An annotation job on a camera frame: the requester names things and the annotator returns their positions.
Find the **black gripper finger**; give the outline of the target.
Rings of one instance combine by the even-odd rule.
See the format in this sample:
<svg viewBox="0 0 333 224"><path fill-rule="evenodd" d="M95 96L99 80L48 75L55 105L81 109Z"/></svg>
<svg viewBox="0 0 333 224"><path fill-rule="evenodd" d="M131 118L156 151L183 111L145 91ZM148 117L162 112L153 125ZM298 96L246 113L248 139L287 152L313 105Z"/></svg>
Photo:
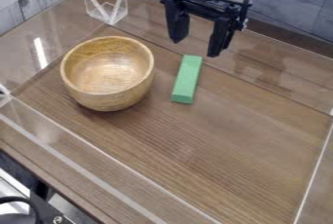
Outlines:
<svg viewBox="0 0 333 224"><path fill-rule="evenodd" d="M231 19L219 18L214 22L214 32L210 37L207 56L216 57L219 53L228 47L235 25Z"/></svg>
<svg viewBox="0 0 333 224"><path fill-rule="evenodd" d="M182 2L166 0L166 25L168 38L179 43L188 35L190 17Z"/></svg>

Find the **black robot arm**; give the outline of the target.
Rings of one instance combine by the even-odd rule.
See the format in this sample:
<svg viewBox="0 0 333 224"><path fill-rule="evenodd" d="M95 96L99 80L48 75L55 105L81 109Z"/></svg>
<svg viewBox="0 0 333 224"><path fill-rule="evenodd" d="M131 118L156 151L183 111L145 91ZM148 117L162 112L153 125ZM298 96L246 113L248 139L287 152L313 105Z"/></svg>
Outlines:
<svg viewBox="0 0 333 224"><path fill-rule="evenodd" d="M168 38L179 43L190 32L190 16L214 23L207 56L215 57L228 47L234 32L247 27L251 0L160 0L166 7Z"/></svg>

